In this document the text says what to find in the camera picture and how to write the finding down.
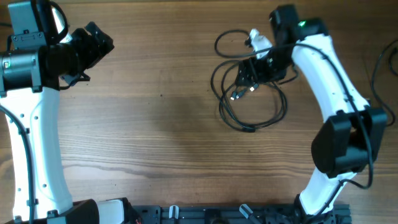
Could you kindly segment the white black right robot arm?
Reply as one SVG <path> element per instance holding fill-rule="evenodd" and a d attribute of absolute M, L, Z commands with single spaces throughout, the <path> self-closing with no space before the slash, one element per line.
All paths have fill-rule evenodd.
<path fill-rule="evenodd" d="M 315 170 L 297 195 L 297 220 L 320 222 L 328 218 L 338 194 L 354 183 L 357 173 L 374 174 L 387 116 L 372 108 L 355 89 L 340 63 L 328 29 L 319 18 L 300 20 L 291 5 L 270 13 L 274 42 L 257 30 L 249 33 L 252 54 L 243 60 L 236 83 L 255 89 L 260 83 L 279 81 L 287 67 L 297 66 L 312 89 L 323 126 L 311 145 Z"/>

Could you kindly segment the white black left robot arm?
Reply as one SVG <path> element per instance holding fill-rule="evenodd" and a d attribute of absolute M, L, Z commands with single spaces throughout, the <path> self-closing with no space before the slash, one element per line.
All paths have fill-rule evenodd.
<path fill-rule="evenodd" d="M 69 32 L 53 1 L 8 5 L 14 31 L 1 54 L 1 111 L 6 115 L 15 175 L 13 223 L 125 223 L 121 199 L 74 202 L 58 138 L 61 81 L 71 87 L 113 48 L 94 22 Z"/>

